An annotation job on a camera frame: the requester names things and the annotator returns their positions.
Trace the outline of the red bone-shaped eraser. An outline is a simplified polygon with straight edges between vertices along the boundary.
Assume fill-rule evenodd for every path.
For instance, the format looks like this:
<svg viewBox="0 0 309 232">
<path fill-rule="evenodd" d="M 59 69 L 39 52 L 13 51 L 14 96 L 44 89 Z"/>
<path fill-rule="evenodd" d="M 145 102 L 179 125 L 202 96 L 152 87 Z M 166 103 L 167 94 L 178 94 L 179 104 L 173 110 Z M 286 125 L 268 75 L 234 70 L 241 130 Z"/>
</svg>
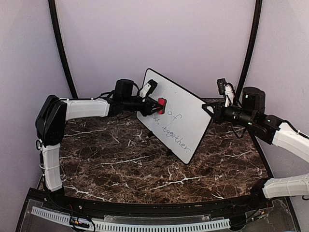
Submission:
<svg viewBox="0 0 309 232">
<path fill-rule="evenodd" d="M 159 104 L 159 107 L 158 107 L 158 113 L 160 115 L 164 114 L 165 112 L 165 108 L 166 108 L 166 104 L 167 104 L 167 100 L 164 99 L 164 98 L 158 98 L 158 104 Z"/>
</svg>

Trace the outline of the white whiteboard black frame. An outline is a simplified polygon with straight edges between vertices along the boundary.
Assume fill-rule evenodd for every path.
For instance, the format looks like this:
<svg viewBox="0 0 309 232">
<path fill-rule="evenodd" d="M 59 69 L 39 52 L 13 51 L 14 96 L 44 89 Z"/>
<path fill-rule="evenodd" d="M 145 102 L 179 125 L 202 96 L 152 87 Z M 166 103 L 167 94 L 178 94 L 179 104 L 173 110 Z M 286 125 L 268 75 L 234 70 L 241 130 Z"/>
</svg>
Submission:
<svg viewBox="0 0 309 232">
<path fill-rule="evenodd" d="M 154 113 L 137 119 L 183 163 L 189 164 L 211 123 L 211 116 L 202 109 L 204 101 L 187 89 L 148 68 L 143 84 L 149 80 L 157 87 L 149 95 L 153 100 L 167 100 L 164 114 Z"/>
</svg>

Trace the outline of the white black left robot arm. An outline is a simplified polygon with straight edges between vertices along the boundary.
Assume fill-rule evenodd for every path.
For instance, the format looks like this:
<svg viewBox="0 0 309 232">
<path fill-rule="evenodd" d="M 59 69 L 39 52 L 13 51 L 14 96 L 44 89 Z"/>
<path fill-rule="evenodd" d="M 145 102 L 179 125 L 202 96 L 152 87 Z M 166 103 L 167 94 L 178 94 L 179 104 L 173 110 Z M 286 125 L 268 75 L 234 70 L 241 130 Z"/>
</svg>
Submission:
<svg viewBox="0 0 309 232">
<path fill-rule="evenodd" d="M 68 199 L 59 192 L 63 187 L 60 171 L 60 147 L 68 132 L 68 123 L 80 118 L 115 117 L 124 112 L 139 112 L 142 116 L 162 113 L 162 100 L 131 96 L 68 99 L 49 95 L 36 118 L 37 149 L 41 152 L 46 188 L 54 192 L 49 203 L 58 211 L 68 207 Z"/>
</svg>

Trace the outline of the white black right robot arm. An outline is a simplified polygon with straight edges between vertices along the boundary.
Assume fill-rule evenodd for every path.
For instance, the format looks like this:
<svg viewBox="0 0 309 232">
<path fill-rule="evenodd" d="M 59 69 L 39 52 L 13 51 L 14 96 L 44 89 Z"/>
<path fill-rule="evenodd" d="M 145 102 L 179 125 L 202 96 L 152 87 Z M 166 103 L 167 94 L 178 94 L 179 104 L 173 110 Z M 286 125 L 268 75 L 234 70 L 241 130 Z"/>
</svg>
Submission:
<svg viewBox="0 0 309 232">
<path fill-rule="evenodd" d="M 239 125 L 251 135 L 269 146 L 292 155 L 298 161 L 309 162 L 309 137 L 296 129 L 286 119 L 265 113 L 266 94 L 256 87 L 245 87 L 242 99 L 236 96 L 230 83 L 218 85 L 219 94 L 225 102 L 204 104 L 202 108 L 210 114 L 216 124 L 229 122 Z M 293 172 L 292 176 L 262 178 L 251 188 L 246 205 L 256 210 L 266 199 L 277 197 L 301 197 L 309 199 L 309 173 Z"/>
</svg>

